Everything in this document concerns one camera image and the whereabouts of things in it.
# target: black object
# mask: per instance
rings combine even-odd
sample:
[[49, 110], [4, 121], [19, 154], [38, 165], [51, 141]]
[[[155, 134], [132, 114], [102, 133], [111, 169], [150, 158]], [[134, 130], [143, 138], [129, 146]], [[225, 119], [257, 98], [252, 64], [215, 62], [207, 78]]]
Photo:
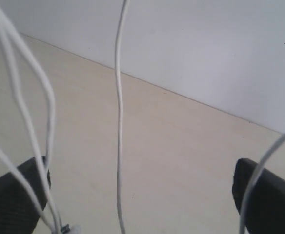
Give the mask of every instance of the black object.
[[[44, 208], [47, 199], [44, 195], [35, 159], [26, 161], [18, 169], [28, 180], [39, 203]], [[50, 186], [49, 172], [47, 179]], [[0, 234], [31, 234], [39, 218], [40, 216], [28, 194], [11, 173], [0, 177]]]
[[[239, 213], [256, 165], [246, 158], [236, 164], [232, 193]], [[264, 169], [250, 197], [245, 223], [250, 234], [285, 234], [285, 180]]]

